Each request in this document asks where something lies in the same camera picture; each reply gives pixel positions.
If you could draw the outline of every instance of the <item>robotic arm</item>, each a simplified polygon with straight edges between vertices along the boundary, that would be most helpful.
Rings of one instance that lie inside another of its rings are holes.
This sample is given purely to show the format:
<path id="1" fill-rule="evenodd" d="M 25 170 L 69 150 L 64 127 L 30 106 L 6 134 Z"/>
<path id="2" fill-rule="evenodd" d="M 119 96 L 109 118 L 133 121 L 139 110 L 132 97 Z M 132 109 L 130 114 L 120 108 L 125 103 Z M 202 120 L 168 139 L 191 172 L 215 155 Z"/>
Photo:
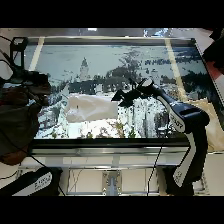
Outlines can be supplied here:
<path id="1" fill-rule="evenodd" d="M 129 107 L 133 104 L 134 99 L 144 99 L 149 96 L 162 102 L 175 129 L 184 133 L 190 143 L 190 148 L 182 162 L 172 171 L 175 184 L 181 188 L 200 180 L 208 149 L 205 131 L 205 126 L 209 123 L 208 114 L 195 106 L 174 100 L 151 79 L 142 80 L 136 88 L 127 93 L 118 90 L 112 101 L 122 100 L 119 106 Z"/>

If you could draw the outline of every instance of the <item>white cloth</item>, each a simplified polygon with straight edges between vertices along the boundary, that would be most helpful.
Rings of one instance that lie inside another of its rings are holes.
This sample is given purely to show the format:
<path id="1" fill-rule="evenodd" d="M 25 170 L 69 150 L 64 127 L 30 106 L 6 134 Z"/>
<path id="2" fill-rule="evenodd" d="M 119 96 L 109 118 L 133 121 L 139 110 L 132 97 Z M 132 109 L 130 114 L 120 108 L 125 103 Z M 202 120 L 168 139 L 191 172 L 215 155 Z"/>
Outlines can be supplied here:
<path id="1" fill-rule="evenodd" d="M 117 119 L 118 103 L 109 96 L 70 94 L 64 110 L 69 123 Z"/>

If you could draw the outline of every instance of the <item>floor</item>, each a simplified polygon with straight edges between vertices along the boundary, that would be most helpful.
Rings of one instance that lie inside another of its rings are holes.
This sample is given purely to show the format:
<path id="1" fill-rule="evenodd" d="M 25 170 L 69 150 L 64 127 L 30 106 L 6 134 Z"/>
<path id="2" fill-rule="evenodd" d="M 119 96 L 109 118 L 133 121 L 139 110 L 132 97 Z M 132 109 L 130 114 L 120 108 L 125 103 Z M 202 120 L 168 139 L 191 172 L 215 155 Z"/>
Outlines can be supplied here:
<path id="1" fill-rule="evenodd" d="M 98 28 L 97 31 L 88 30 L 88 28 L 1 28 L 0 35 L 8 38 L 14 36 L 152 36 L 162 33 L 165 28 Z M 166 37 L 185 37 L 195 38 L 200 50 L 203 52 L 211 43 L 209 38 L 210 31 L 202 28 L 194 28 L 190 30 L 180 30 L 176 28 L 166 28 L 167 32 L 163 32 Z M 8 42 L 0 39 L 1 49 L 5 52 L 9 51 Z M 0 163 L 0 179 L 12 175 L 18 169 L 17 166 L 7 166 Z M 15 179 L 15 176 L 6 180 L 0 180 L 0 188 L 7 185 Z"/>

